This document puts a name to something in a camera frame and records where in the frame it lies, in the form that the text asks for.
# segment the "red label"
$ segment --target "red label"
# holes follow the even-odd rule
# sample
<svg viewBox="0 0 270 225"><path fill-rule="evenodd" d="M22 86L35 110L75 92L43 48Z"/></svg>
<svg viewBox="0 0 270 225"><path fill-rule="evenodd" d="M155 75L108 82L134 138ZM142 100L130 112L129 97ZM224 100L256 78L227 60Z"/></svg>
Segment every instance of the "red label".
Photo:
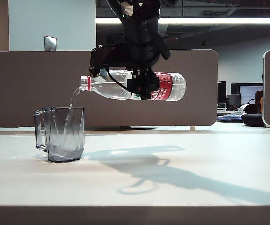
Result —
<svg viewBox="0 0 270 225"><path fill-rule="evenodd" d="M151 100L166 100L172 89L172 77L170 73L155 72L156 76L159 78L160 88L154 91Z"/></svg>
<svg viewBox="0 0 270 225"><path fill-rule="evenodd" d="M87 76L87 80L88 80L88 91L91 91L91 77Z"/></svg>

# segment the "pitcher handle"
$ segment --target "pitcher handle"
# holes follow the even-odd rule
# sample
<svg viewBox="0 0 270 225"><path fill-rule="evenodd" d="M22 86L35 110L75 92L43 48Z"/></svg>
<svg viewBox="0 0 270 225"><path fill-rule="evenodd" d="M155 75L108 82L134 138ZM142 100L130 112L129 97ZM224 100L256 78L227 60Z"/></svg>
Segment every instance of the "pitcher handle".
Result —
<svg viewBox="0 0 270 225"><path fill-rule="evenodd" d="M42 109L38 109L34 112L34 126L35 126L35 139L36 139L36 147L44 152L47 152L46 144L43 144L42 136L41 136L41 122L40 115L43 114Z"/></svg>

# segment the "ceiling light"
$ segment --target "ceiling light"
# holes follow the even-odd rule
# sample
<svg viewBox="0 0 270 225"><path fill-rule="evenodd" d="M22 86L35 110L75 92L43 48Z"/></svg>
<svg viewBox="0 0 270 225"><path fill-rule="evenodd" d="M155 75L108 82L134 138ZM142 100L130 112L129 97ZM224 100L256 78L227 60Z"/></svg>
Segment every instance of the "ceiling light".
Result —
<svg viewBox="0 0 270 225"><path fill-rule="evenodd" d="M118 18L95 18L96 24L120 24L121 21Z"/></svg>
<svg viewBox="0 0 270 225"><path fill-rule="evenodd" d="M119 18L96 18L97 24L121 24ZM270 24L270 18L160 18L159 24Z"/></svg>

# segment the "desk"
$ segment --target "desk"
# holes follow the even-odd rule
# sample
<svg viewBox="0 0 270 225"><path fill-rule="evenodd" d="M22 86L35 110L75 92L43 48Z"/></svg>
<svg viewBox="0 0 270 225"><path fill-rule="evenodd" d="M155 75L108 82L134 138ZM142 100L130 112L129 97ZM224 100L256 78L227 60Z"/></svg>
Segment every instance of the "desk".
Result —
<svg viewBox="0 0 270 225"><path fill-rule="evenodd" d="M270 223L270 128L86 131L81 160L46 160L0 128L0 224Z"/></svg>
<svg viewBox="0 0 270 225"><path fill-rule="evenodd" d="M219 110L217 109L217 116L224 116L224 115L227 115L227 114L231 114L231 113L237 113L238 111L236 110Z"/></svg>

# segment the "white wall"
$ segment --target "white wall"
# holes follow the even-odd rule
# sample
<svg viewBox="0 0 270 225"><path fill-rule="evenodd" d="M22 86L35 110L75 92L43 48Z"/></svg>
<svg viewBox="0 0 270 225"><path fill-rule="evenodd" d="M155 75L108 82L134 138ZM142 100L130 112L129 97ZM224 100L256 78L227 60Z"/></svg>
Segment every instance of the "white wall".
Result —
<svg viewBox="0 0 270 225"><path fill-rule="evenodd" d="M218 53L218 80L231 83L261 83L263 55L270 50L270 37L214 48Z"/></svg>
<svg viewBox="0 0 270 225"><path fill-rule="evenodd" d="M10 51L42 51L45 35L57 50L96 47L95 0L9 0Z"/></svg>

